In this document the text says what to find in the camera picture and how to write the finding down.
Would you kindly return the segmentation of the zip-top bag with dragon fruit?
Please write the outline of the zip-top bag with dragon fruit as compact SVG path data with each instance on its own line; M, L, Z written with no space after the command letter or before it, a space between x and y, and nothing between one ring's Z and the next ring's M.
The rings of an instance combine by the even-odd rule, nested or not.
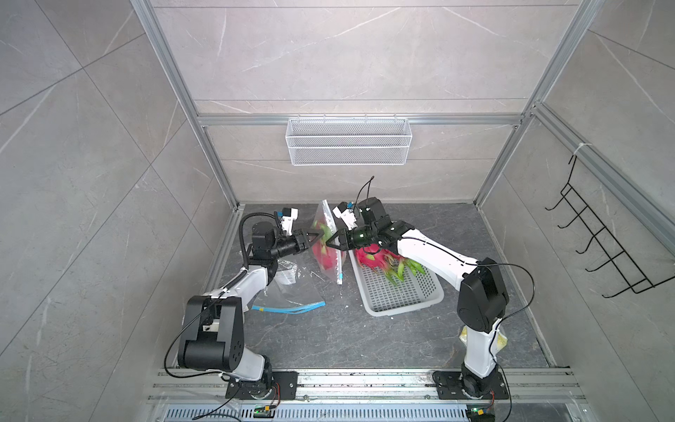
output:
M342 286L346 254L328 246L328 240L338 231L338 227L327 200L318 205L311 227L320 233L320 239L312 246L312 252L323 275Z

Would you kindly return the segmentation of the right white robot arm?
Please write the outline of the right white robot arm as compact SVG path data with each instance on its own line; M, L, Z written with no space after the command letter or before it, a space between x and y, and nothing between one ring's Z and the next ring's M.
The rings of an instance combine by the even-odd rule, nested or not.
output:
M463 392L472 398L488 395L499 380L500 325L509 303L499 264L491 258L469 258L433 241L412 224L393 220L376 198L333 209L346 226L327 241L340 251L375 246L416 263L449 282L458 292L457 316L466 327L462 363Z

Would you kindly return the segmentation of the zip-top bag with blue seal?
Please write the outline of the zip-top bag with blue seal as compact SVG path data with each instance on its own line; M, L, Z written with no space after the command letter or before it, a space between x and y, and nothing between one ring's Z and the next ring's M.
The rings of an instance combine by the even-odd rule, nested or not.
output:
M254 299L253 311L297 315L325 306L311 269L292 260L280 260L269 285Z

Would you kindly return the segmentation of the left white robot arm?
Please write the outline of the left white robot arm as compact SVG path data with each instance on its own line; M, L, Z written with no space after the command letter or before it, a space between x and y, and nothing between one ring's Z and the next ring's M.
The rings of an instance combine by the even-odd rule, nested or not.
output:
M238 228L243 256L240 272L221 288L195 295L186 304L183 328L172 341L178 366L194 376L218 375L254 397L279 395L270 360L254 353L244 340L244 308L276 276L279 260L308 251L323 236L311 229L284 232L267 213L255 213L263 222L252 227L251 242L244 242L244 225Z

